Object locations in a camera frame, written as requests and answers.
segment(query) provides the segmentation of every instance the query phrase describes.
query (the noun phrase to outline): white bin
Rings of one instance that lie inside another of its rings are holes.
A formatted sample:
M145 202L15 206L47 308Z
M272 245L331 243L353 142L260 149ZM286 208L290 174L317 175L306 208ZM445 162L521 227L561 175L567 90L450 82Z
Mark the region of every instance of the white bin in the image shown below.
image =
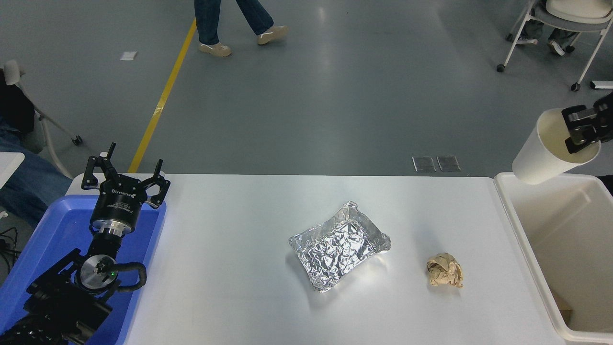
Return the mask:
M613 344L611 194L576 174L528 185L505 172L494 182L556 330L574 342ZM549 288L573 309L568 327Z

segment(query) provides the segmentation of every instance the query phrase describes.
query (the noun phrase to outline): paper cup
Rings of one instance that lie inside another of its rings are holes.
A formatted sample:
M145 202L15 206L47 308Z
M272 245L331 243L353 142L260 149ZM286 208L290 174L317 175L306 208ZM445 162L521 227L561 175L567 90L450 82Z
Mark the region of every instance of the paper cup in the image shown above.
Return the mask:
M570 137L562 109L547 110L539 116L530 137L513 161L513 173L521 181L535 185L586 164L600 152L600 141L577 153L568 153L564 141Z

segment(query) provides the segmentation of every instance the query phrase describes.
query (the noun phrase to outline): beige sneaker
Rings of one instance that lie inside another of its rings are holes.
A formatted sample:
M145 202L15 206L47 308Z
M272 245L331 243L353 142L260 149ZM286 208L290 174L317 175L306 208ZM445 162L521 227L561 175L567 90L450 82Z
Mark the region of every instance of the beige sneaker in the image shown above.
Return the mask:
M268 31L266 31L265 33L261 35L258 35L257 44L262 45L270 41L276 41L278 39L282 39L283 37L285 37L285 35L287 35L288 31L289 31L289 27L286 25L271 26L270 29L268 29Z
M199 49L203 53L209 53L213 56L218 56L220 58L232 54L232 49L230 49L230 47L228 47L227 45L221 44L220 42L217 42L217 44L213 45L200 43Z

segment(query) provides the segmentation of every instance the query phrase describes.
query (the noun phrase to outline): crumpled paper ball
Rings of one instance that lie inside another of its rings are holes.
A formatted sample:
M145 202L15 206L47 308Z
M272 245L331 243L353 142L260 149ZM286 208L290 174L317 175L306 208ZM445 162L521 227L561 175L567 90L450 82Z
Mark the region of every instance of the crumpled paper ball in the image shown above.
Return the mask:
M428 275L430 285L449 284L462 287L462 267L449 253L440 253L428 259Z

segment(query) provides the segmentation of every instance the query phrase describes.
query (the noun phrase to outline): foil package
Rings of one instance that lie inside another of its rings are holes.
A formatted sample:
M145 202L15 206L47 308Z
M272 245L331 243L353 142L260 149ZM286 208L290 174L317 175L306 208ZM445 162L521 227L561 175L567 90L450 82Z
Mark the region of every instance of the foil package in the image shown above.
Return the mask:
M391 242L350 201L325 223L290 237L289 245L313 288L326 292L367 258L387 252Z

